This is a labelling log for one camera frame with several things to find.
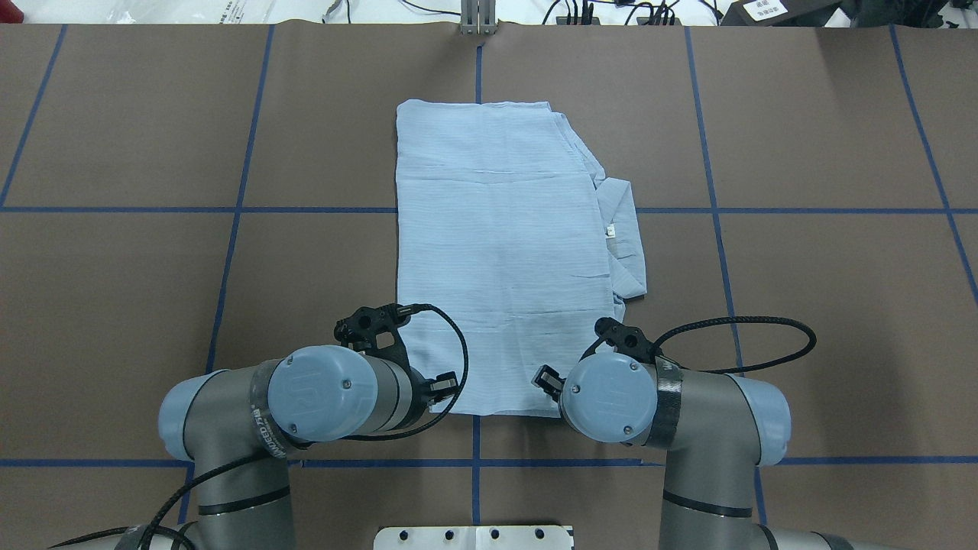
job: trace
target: metal bracket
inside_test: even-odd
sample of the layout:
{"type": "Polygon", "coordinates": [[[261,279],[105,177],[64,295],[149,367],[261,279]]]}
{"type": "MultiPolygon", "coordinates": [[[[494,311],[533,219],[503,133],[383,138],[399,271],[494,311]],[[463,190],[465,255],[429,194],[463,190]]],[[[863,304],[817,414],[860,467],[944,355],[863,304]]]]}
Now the metal bracket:
{"type": "Polygon", "coordinates": [[[462,0],[462,34],[496,34],[496,0],[462,0]]]}
{"type": "Polygon", "coordinates": [[[573,550],[570,526],[387,527],[374,550],[573,550]]]}

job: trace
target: black cable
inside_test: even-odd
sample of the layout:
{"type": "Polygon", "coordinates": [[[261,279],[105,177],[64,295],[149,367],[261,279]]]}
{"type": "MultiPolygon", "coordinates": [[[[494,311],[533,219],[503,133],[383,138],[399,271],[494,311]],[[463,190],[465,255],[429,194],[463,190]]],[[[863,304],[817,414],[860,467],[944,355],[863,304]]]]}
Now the black cable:
{"type": "Polygon", "coordinates": [[[652,3],[651,2],[639,2],[638,4],[636,4],[635,6],[633,6],[632,7],[632,11],[628,13],[628,18],[625,20],[625,24],[628,24],[632,20],[632,16],[642,6],[645,6],[645,7],[648,8],[648,18],[650,20],[652,19],[652,16],[655,14],[655,6],[652,6],[652,3]]]}
{"type": "Polygon", "coordinates": [[[808,354],[812,348],[815,347],[815,343],[818,341],[815,337],[815,331],[813,331],[808,325],[802,323],[801,321],[795,321],[794,319],[788,319],[786,317],[767,317],[767,316],[735,316],[735,317],[717,317],[715,319],[706,319],[703,321],[696,321],[695,323],[688,323],[686,325],[676,327],[675,329],[660,336],[654,343],[652,343],[653,350],[661,350],[662,345],[665,344],[670,338],[689,331],[694,331],[697,329],[705,329],[707,327],[716,327],[718,325],[734,325],[734,324],[755,324],[755,325],[783,325],[786,327],[792,327],[798,329],[799,331],[805,333],[808,337],[808,343],[804,347],[795,351],[794,353],[789,353],[784,357],[774,359],[772,361],[767,361],[765,363],[758,363],[756,365],[750,365],[746,367],[735,367],[732,369],[718,369],[712,371],[702,371],[705,373],[712,374],[737,374],[737,373],[749,373],[753,371],[759,371],[761,369],[766,369],[768,367],[773,367],[775,365],[780,365],[782,363],[787,363],[788,361],[794,361],[799,357],[803,357],[808,354]]]}
{"type": "Polygon", "coordinates": [[[655,14],[652,17],[648,18],[645,21],[645,24],[658,25],[660,18],[665,16],[666,10],[667,10],[666,4],[665,2],[662,2],[655,8],[655,14]]]}
{"type": "Polygon", "coordinates": [[[435,424],[438,424],[443,418],[448,416],[448,413],[452,411],[452,407],[455,406],[455,402],[459,400],[459,395],[462,395],[462,390],[466,388],[466,380],[468,380],[468,345],[466,344],[466,337],[462,334],[462,329],[459,328],[459,325],[455,324],[455,321],[453,321],[447,313],[431,305],[430,303],[415,303],[409,307],[415,308],[416,312],[432,311],[437,313],[442,319],[445,320],[446,323],[448,323],[450,327],[452,327],[452,330],[455,331],[455,335],[459,337],[459,344],[462,345],[462,379],[459,381],[459,390],[456,391],[455,395],[452,395],[452,400],[448,402],[445,410],[438,413],[438,416],[432,418],[422,426],[398,434],[348,435],[344,437],[344,439],[353,439],[354,441],[390,441],[393,439],[401,439],[411,435],[420,434],[435,424]]]}
{"type": "Polygon", "coordinates": [[[408,0],[401,0],[401,2],[407,4],[408,6],[411,6],[412,8],[418,8],[419,10],[423,12],[428,12],[430,14],[445,14],[446,16],[459,16],[459,17],[462,16],[462,14],[460,14],[459,12],[446,12],[445,10],[432,10],[431,8],[426,8],[425,6],[412,4],[411,2],[408,2],[408,0]]]}
{"type": "MultiPolygon", "coordinates": [[[[556,8],[556,5],[559,4],[559,3],[560,3],[560,0],[554,0],[554,3],[551,4],[550,9],[547,10],[547,13],[544,15],[544,22],[543,23],[540,23],[540,24],[547,24],[547,20],[550,18],[550,14],[554,12],[554,8],[556,8]]],[[[569,8],[568,8],[568,12],[567,12],[567,20],[570,21],[570,11],[569,11],[569,8]]]]}
{"type": "MultiPolygon", "coordinates": [[[[703,4],[706,4],[706,0],[699,0],[703,4]]],[[[720,8],[717,7],[717,0],[713,0],[713,17],[717,20],[717,26],[720,26],[720,17],[723,14],[720,13],[720,8]]]]}
{"type": "Polygon", "coordinates": [[[662,25],[663,26],[668,26],[668,25],[676,24],[676,10],[673,10],[673,8],[675,8],[676,7],[676,4],[679,4],[680,1],[681,0],[676,0],[672,4],[669,4],[668,6],[666,6],[665,11],[662,14],[662,25]]]}
{"type": "MultiPolygon", "coordinates": [[[[58,544],[55,544],[54,546],[50,546],[49,548],[59,548],[61,546],[69,546],[71,544],[81,544],[82,542],[88,542],[90,540],[98,540],[100,538],[105,538],[107,536],[124,534],[131,528],[132,527],[113,527],[111,529],[100,530],[89,534],[83,534],[81,536],[76,536],[75,538],[72,538],[70,540],[66,540],[65,542],[59,542],[58,544]]],[[[191,539],[187,538],[187,535],[185,535],[184,533],[178,530],[174,530],[169,527],[156,526],[156,534],[165,536],[171,540],[176,541],[179,545],[183,546],[187,550],[197,550],[197,546],[194,545],[191,539]]]]}
{"type": "Polygon", "coordinates": [[[245,464],[250,464],[252,462],[257,462],[259,460],[264,460],[266,458],[269,458],[270,456],[271,455],[268,454],[268,452],[261,451],[252,454],[251,456],[246,456],[246,457],[239,458],[238,460],[231,461],[225,464],[224,466],[218,466],[217,468],[214,468],[209,472],[200,474],[196,478],[193,478],[187,483],[184,483],[182,487],[177,489],[177,492],[173,493],[170,496],[170,498],[166,501],[166,503],[164,503],[163,506],[159,509],[159,511],[156,512],[156,515],[153,516],[153,519],[150,521],[150,524],[146,527],[146,530],[143,532],[143,536],[140,537],[139,545],[137,546],[137,548],[139,548],[139,550],[150,550],[150,543],[153,541],[153,535],[156,533],[156,529],[159,527],[159,523],[163,521],[163,516],[166,516],[166,513],[169,512],[171,508],[173,508],[173,505],[176,504],[181,498],[183,498],[183,495],[190,492],[191,489],[193,489],[194,487],[200,485],[201,483],[207,480],[210,480],[211,478],[216,478],[217,476],[220,476],[225,472],[230,472],[231,470],[234,470],[235,468],[239,468],[240,466],[244,466],[245,464]]]}

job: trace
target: grid line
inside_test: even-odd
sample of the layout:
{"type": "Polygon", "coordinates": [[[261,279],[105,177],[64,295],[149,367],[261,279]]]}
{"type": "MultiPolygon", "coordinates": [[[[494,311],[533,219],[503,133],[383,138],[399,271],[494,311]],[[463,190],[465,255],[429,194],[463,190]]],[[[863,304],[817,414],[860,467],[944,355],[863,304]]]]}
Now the grid line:
{"type": "Polygon", "coordinates": [[[18,142],[17,149],[14,151],[14,158],[11,160],[10,169],[7,170],[7,178],[3,182],[3,190],[0,191],[0,206],[3,206],[7,202],[7,194],[10,193],[10,186],[14,183],[14,174],[17,173],[17,166],[21,162],[23,147],[27,144],[27,136],[30,134],[30,128],[34,125],[37,110],[41,107],[41,100],[44,99],[44,90],[47,89],[48,81],[51,80],[51,72],[54,71],[55,61],[58,59],[61,46],[65,42],[66,32],[67,25],[63,24],[61,30],[58,31],[58,40],[55,42],[55,48],[51,51],[51,59],[48,60],[48,67],[44,70],[44,77],[41,78],[41,85],[37,87],[37,95],[34,96],[34,103],[30,106],[27,122],[23,125],[21,140],[18,142]]]}
{"type": "Polygon", "coordinates": [[[238,186],[238,202],[235,204],[235,218],[231,223],[231,237],[228,239],[228,251],[224,257],[224,272],[221,275],[221,288],[217,294],[217,311],[214,313],[214,324],[210,331],[210,345],[207,349],[207,364],[204,374],[214,370],[214,360],[217,356],[217,335],[221,329],[224,317],[224,302],[228,295],[228,278],[231,275],[231,261],[235,255],[235,245],[238,242],[238,228],[241,225],[242,211],[245,206],[247,177],[251,168],[251,153],[254,151],[254,136],[258,131],[258,117],[261,114],[261,98],[265,91],[265,76],[268,74],[268,62],[272,54],[272,40],[275,38],[275,26],[268,25],[268,36],[265,39],[265,55],[261,62],[261,74],[258,76],[258,90],[255,92],[254,110],[251,113],[251,128],[248,131],[247,146],[244,150],[244,165],[242,166],[241,183],[238,186]]]}
{"type": "MultiPolygon", "coordinates": [[[[480,468],[663,468],[658,462],[638,458],[480,458],[480,468]]],[[[289,465],[310,469],[471,468],[470,458],[308,459],[289,465]]],[[[0,468],[186,468],[182,460],[114,458],[5,458],[0,468]]],[[[789,456],[776,464],[793,466],[872,466],[923,464],[978,464],[978,455],[907,456],[789,456]]]]}
{"type": "Polygon", "coordinates": [[[948,225],[951,227],[951,234],[955,237],[957,254],[961,258],[961,265],[964,267],[964,274],[967,276],[968,285],[971,287],[971,296],[978,304],[978,285],[975,283],[974,273],[971,271],[971,263],[968,255],[964,251],[964,242],[957,231],[954,213],[951,210],[951,202],[948,200],[948,193],[944,189],[944,181],[941,179],[941,172],[937,169],[937,162],[934,160],[934,153],[930,148],[930,141],[927,140],[927,132],[923,129],[923,122],[920,120],[920,113],[917,111],[916,101],[913,99],[910,79],[907,78],[907,68],[904,67],[904,55],[900,51],[900,39],[897,37],[897,28],[890,23],[890,41],[893,42],[893,53],[897,57],[897,68],[900,70],[900,79],[904,83],[904,91],[907,93],[907,103],[910,105],[913,123],[916,124],[917,133],[920,135],[920,142],[923,145],[923,152],[927,156],[927,163],[930,165],[930,172],[934,176],[934,185],[937,186],[937,193],[941,196],[941,204],[944,205],[944,212],[948,217],[948,225]]]}
{"type": "MultiPolygon", "coordinates": [[[[713,233],[717,240],[717,253],[720,256],[720,276],[724,284],[724,300],[727,303],[727,315],[736,316],[734,309],[734,291],[731,288],[730,270],[727,267],[727,250],[724,248],[723,227],[720,224],[720,205],[717,201],[717,190],[713,181],[713,164],[710,161],[710,148],[706,138],[706,121],[703,116],[703,104],[699,94],[699,81],[696,78],[696,58],[692,47],[692,33],[689,27],[683,27],[686,36],[686,54],[689,60],[689,80],[692,85],[692,100],[696,107],[696,124],[699,127],[699,143],[703,154],[703,168],[706,174],[706,188],[710,195],[710,214],[713,217],[713,233]]],[[[733,350],[737,368],[743,368],[743,353],[740,348],[740,332],[736,323],[731,323],[733,334],[733,350]]],[[[763,526],[768,523],[768,510],[764,504],[764,484],[761,472],[754,468],[754,499],[757,503],[758,522],[763,526]]]]}
{"type": "MultiPolygon", "coordinates": [[[[475,103],[482,104],[482,49],[485,42],[475,47],[475,103]]],[[[472,524],[482,524],[482,419],[472,415],[472,524]]]]}
{"type": "MultiPolygon", "coordinates": [[[[9,213],[236,213],[236,206],[0,206],[9,213]]],[[[639,214],[840,214],[840,215],[954,215],[978,214],[978,208],[823,208],[757,206],[639,206],[639,214]]],[[[396,214],[396,206],[242,206],[242,214],[359,213],[396,214]]]]}

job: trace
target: white label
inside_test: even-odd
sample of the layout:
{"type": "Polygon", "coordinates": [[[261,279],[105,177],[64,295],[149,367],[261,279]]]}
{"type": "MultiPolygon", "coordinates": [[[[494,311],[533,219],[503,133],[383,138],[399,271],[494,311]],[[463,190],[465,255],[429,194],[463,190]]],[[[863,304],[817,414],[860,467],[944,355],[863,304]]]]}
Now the white label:
{"type": "Polygon", "coordinates": [[[756,2],[745,2],[743,9],[747,10],[747,15],[754,21],[763,21],[770,18],[782,16],[788,11],[784,9],[781,0],[757,0],[756,2]]]}
{"type": "Polygon", "coordinates": [[[247,0],[228,0],[224,7],[224,13],[221,14],[220,24],[240,23],[245,16],[245,6],[247,6],[247,0]]]}

